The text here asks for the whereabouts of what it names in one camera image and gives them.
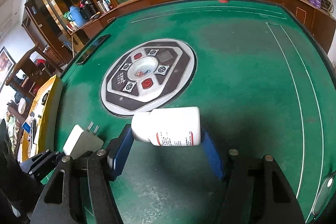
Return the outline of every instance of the black metal bracket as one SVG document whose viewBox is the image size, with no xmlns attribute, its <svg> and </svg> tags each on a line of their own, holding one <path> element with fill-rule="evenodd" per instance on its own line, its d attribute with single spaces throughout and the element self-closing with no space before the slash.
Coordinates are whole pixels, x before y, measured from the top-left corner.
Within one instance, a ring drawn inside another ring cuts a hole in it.
<svg viewBox="0 0 336 224">
<path fill-rule="evenodd" d="M 33 176 L 35 180 L 41 181 L 60 162 L 65 154 L 59 151 L 51 152 L 49 149 L 43 151 L 20 164 L 21 170 Z"/>
<path fill-rule="evenodd" d="M 73 176 L 73 159 L 64 156 L 37 201 L 31 223 L 84 223 L 79 177 Z"/>
<path fill-rule="evenodd" d="M 85 223 L 79 194 L 80 176 L 88 178 L 96 223 L 123 224 L 110 181 L 122 173 L 133 140 L 127 124 L 106 149 L 89 152 L 76 160 L 64 156 L 38 200 L 31 224 Z M 228 182 L 217 224 L 282 224 L 284 219 L 289 224 L 304 224 L 295 195 L 272 156 L 256 159 L 232 149 L 220 157 L 206 132 L 203 142 L 215 175 Z"/>
<path fill-rule="evenodd" d="M 219 223 L 304 224 L 295 194 L 276 160 L 229 151 L 228 188 Z"/>
</svg>

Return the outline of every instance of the white wall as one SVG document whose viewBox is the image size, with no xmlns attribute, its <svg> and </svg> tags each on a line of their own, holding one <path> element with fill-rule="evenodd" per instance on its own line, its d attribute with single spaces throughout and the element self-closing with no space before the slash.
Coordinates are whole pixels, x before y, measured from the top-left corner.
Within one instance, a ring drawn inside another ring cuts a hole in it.
<svg viewBox="0 0 336 224">
<path fill-rule="evenodd" d="M 10 56 L 17 63 L 21 57 L 32 47 L 33 41 L 28 36 L 26 30 L 20 25 L 16 24 L 0 39 L 0 49 L 5 47 Z M 42 58 L 38 53 L 33 53 L 30 57 L 32 61 L 36 58 Z M 14 100 L 15 90 L 10 86 L 4 85 L 0 92 L 0 118 L 4 118 L 7 111 L 7 102 Z"/>
</svg>

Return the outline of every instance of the framed painting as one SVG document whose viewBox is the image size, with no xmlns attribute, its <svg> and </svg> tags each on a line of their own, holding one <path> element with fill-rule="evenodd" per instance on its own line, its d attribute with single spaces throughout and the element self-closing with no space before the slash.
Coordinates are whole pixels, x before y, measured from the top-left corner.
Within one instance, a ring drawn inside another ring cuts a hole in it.
<svg viewBox="0 0 336 224">
<path fill-rule="evenodd" d="M 9 55 L 5 47 L 2 47 L 0 51 L 0 91 L 5 84 L 6 79 L 11 73 L 15 62 L 13 58 Z"/>
</svg>

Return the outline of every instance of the control button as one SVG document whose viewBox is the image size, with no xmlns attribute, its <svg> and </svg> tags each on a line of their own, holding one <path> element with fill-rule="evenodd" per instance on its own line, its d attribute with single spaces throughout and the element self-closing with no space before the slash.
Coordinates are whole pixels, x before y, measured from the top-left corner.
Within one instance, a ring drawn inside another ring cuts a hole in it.
<svg viewBox="0 0 336 224">
<path fill-rule="evenodd" d="M 142 88 L 146 90 L 146 89 L 149 89 L 153 85 L 153 81 L 151 78 L 147 78 L 142 81 L 141 85 L 142 85 Z"/>
<path fill-rule="evenodd" d="M 125 63 L 120 70 L 128 70 L 132 63 Z"/>
<path fill-rule="evenodd" d="M 134 82 L 128 81 L 127 84 L 125 85 L 125 87 L 123 88 L 123 91 L 132 92 L 135 84 L 136 83 L 134 83 Z"/>
<path fill-rule="evenodd" d="M 136 55 L 134 55 L 134 60 L 137 60 L 142 57 L 142 53 L 138 52 Z"/>
<path fill-rule="evenodd" d="M 154 74 L 166 75 L 169 67 L 169 65 L 158 65 L 157 69 L 154 71 Z"/>
<path fill-rule="evenodd" d="M 157 54 L 158 51 L 159 51 L 159 50 L 151 49 L 147 55 L 148 55 L 148 56 L 155 56 L 155 55 Z"/>
</svg>

